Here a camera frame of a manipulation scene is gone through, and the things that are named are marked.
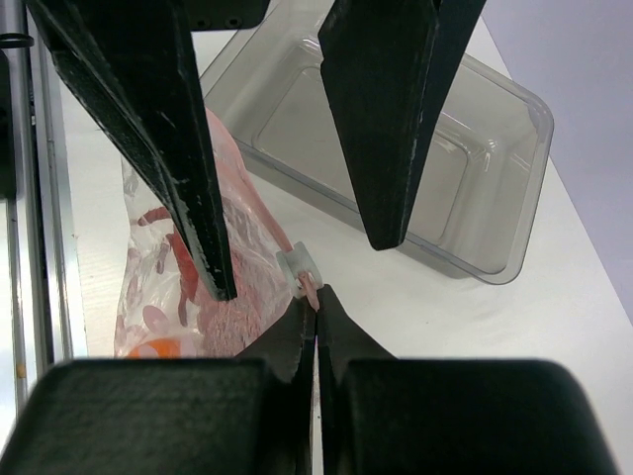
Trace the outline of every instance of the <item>white table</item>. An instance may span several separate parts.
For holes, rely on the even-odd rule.
[[[203,71],[229,34],[196,34]],[[507,74],[477,26],[468,53]],[[110,355],[128,221],[120,155],[64,91],[64,122],[88,347]],[[537,357],[585,387],[613,454],[633,473],[633,328],[549,164],[523,270],[495,287],[451,279],[256,180],[291,240],[306,243],[347,312],[386,349],[415,357]]]

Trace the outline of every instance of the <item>plastic container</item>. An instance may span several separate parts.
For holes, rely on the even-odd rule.
[[[285,175],[295,182],[286,179],[286,189],[357,224],[319,74],[317,31],[330,3],[280,2],[257,30],[233,37],[202,82],[207,106],[235,137],[252,171],[273,181],[275,174]],[[489,283],[514,279],[552,132],[552,116],[538,97],[465,55],[424,167],[408,247]],[[322,196],[315,200],[315,192]]]

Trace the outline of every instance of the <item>pink plastic wrap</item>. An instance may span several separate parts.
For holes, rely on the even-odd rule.
[[[117,356],[234,356],[281,317],[291,299],[275,255],[292,247],[252,187],[234,140],[210,111],[207,119],[238,297],[212,299],[166,209],[124,162],[131,233]]]

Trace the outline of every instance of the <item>lavender wall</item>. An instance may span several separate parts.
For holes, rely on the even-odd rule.
[[[484,20],[552,109],[552,160],[633,322],[633,2],[488,0]]]

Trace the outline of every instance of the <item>table surface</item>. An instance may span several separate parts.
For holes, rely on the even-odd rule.
[[[195,34],[200,71],[228,33]],[[482,21],[468,53],[507,75]],[[120,154],[63,94],[75,237],[92,356],[110,356],[126,263]],[[550,162],[525,263],[504,286],[440,274],[255,179],[292,241],[302,240],[347,312],[386,349],[412,357],[536,357],[588,393],[613,454],[633,473],[633,328]]]

